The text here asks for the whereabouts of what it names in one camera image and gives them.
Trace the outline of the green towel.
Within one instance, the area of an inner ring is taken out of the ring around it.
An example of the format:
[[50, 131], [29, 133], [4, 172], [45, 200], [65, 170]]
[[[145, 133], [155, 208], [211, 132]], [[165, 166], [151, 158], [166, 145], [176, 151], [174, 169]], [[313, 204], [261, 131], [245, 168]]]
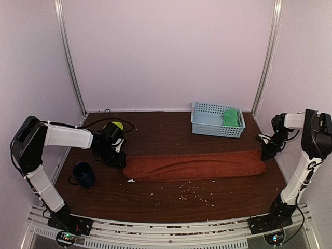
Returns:
[[239, 127], [238, 112], [234, 108], [227, 109], [223, 112], [224, 125], [229, 127]]

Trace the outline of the brown towel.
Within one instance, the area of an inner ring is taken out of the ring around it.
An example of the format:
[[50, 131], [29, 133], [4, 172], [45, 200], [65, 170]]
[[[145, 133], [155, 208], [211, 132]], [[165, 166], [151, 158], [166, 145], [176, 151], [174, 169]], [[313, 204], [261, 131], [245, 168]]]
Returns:
[[132, 156], [123, 175], [137, 182], [181, 182], [263, 174], [260, 150], [191, 155]]

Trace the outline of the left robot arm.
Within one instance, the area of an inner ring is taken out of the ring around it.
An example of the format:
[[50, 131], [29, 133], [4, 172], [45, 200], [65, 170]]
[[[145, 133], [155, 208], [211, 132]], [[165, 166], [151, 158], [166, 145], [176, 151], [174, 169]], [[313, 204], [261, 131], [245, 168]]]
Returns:
[[35, 116], [28, 116], [10, 143], [10, 156], [14, 167], [41, 198], [55, 223], [63, 230], [70, 230], [75, 220], [44, 170], [44, 147], [89, 149], [97, 160], [123, 169], [126, 167], [126, 153], [121, 150], [124, 142], [123, 129], [113, 122], [107, 123], [102, 130], [94, 131], [88, 127], [42, 121]]

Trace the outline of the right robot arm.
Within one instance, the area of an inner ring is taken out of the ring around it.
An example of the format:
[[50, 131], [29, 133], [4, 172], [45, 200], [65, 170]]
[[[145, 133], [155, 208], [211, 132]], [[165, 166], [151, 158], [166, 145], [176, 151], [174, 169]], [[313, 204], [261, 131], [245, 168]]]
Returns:
[[256, 136], [256, 140], [261, 143], [262, 161], [282, 152], [286, 143], [291, 140], [291, 132], [302, 132], [299, 163], [286, 187], [272, 203], [266, 217], [266, 225], [277, 229], [291, 219], [316, 170], [331, 154], [331, 115], [306, 109], [295, 114], [276, 115], [271, 123], [274, 135]]

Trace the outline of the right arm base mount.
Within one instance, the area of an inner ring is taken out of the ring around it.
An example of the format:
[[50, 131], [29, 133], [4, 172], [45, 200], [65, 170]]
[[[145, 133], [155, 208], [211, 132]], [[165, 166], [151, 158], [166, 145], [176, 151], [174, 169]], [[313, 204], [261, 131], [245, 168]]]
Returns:
[[251, 234], [258, 234], [273, 231], [276, 229], [282, 229], [285, 226], [290, 226], [293, 224], [291, 218], [283, 217], [281, 215], [275, 216], [272, 214], [250, 217], [247, 222]]

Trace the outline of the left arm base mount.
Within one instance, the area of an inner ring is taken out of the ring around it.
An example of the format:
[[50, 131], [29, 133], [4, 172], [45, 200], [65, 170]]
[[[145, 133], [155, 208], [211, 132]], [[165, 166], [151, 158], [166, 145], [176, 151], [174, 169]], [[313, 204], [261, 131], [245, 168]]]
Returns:
[[47, 225], [59, 230], [69, 231], [78, 235], [88, 236], [92, 228], [93, 220], [89, 218], [82, 218], [78, 216], [70, 215], [69, 218], [60, 219], [56, 217], [50, 217]]

